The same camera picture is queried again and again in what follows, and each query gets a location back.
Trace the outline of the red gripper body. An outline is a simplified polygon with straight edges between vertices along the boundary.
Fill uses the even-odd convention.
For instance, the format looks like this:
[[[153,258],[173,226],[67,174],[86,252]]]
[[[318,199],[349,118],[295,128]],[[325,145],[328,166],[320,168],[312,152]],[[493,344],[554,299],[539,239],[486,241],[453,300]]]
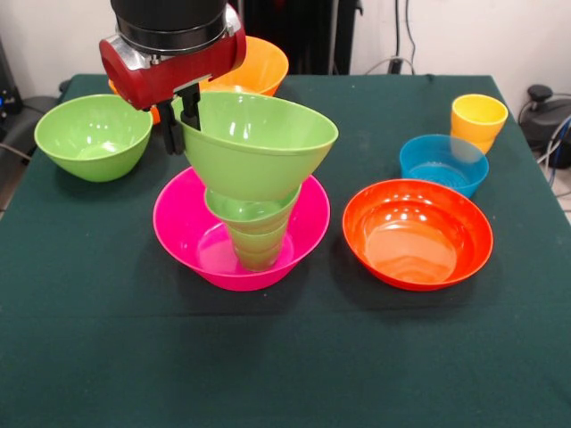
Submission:
[[[231,4],[112,4],[116,33],[99,42],[108,78],[137,110],[238,68],[244,26]]]

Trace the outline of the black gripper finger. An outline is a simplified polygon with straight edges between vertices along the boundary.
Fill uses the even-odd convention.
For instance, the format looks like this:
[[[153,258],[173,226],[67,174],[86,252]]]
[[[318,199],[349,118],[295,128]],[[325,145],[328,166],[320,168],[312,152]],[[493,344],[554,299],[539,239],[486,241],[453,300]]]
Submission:
[[[161,120],[161,132],[167,154],[181,155],[184,153],[184,136],[182,128],[176,120],[171,101],[156,105]]]
[[[200,87],[198,83],[191,84],[177,92],[182,99],[183,109],[180,113],[181,120],[189,127],[201,130],[200,112],[198,103],[201,101]]]

